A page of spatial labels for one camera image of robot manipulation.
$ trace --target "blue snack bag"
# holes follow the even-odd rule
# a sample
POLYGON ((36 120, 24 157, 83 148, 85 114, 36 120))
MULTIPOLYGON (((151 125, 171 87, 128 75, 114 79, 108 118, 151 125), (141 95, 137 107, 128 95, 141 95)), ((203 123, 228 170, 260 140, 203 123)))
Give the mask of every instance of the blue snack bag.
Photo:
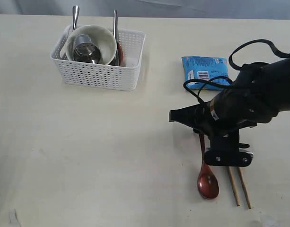
MULTIPOLYGON (((228 77, 227 59, 201 56, 182 57, 185 70, 185 81, 190 79, 209 80, 218 76, 228 77)), ((229 85, 225 79, 216 79, 213 82, 229 85)), ((187 85, 190 89, 199 89, 203 83, 192 82, 187 85)), ((221 88, 207 84, 205 89, 221 90, 221 88)))

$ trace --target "table surface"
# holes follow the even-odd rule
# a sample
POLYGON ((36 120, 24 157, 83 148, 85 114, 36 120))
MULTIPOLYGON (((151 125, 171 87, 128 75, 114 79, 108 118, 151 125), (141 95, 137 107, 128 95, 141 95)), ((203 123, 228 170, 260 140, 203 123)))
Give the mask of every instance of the table surface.
MULTIPOLYGON (((235 173, 236 207, 224 167, 212 167, 218 198, 199 195, 198 137, 168 122, 170 109, 197 103, 182 86, 182 56, 228 57, 257 38, 290 52, 290 21, 119 18, 119 28, 146 33, 132 92, 62 83, 49 53, 70 23, 0 15, 0 227, 12 208, 24 227, 259 227, 264 214, 290 227, 290 112, 241 130, 255 154, 243 169, 252 210, 235 173)), ((79 23, 111 27, 112 18, 79 23)), ((255 44, 235 60, 278 59, 255 44)), ((237 71, 230 68, 229 76, 237 71)))

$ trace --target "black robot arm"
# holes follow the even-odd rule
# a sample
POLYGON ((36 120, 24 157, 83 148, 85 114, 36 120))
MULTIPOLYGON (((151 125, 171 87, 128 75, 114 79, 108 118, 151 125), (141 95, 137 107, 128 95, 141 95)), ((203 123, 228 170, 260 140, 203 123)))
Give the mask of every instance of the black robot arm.
POLYGON ((229 63, 240 71, 230 86, 213 83, 213 79, 186 81, 184 88, 197 97, 199 104, 171 110, 169 121, 185 124, 209 137, 211 147, 204 155, 208 165, 248 166, 253 154, 244 150, 249 147, 247 144, 239 143, 239 129, 268 123, 279 112, 290 110, 290 53, 280 52, 269 40, 253 40, 238 47, 230 55, 229 63), (255 62, 237 66, 232 55, 253 43, 266 43, 276 56, 285 59, 272 64, 255 62), (204 102, 187 87, 191 82, 211 84, 223 90, 204 102))

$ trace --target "white plastic basket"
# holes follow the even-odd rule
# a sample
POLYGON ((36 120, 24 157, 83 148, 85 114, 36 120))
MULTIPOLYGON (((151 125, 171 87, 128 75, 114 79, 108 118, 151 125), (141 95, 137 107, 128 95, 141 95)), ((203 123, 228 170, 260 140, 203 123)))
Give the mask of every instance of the white plastic basket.
POLYGON ((61 56, 69 29, 71 26, 66 27, 50 53, 65 83, 124 91, 136 88, 145 41, 143 32, 119 29, 119 43, 122 45, 125 66, 120 67, 68 61, 65 54, 61 56))

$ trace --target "wooden chopsticks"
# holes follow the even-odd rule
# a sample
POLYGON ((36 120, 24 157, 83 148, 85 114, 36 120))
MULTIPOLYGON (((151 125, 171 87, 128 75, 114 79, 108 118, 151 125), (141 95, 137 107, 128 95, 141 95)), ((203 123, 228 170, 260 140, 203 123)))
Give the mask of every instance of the wooden chopsticks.
MULTIPOLYGON (((238 193, 237 193, 237 190, 236 190, 236 185, 235 185, 235 182, 234 182, 232 171, 231 171, 231 168, 229 166, 227 166, 227 171, 228 171, 228 174, 229 174, 229 178, 230 178, 230 182, 231 182, 234 198, 235 198, 235 201, 236 201, 236 205, 239 207, 240 206, 239 196, 238 196, 238 193)), ((243 173, 241 172, 241 167, 237 167, 237 171, 238 171, 239 179, 240 179, 240 182, 241 182, 241 186, 243 187, 243 191, 244 191, 244 194, 245 194, 245 198, 246 198, 248 207, 249 207, 249 209, 251 209, 252 206, 251 206, 251 203, 250 203, 250 200, 249 200, 249 195, 248 195, 248 191, 247 191, 246 184, 245 184, 245 181, 244 181, 243 173)))

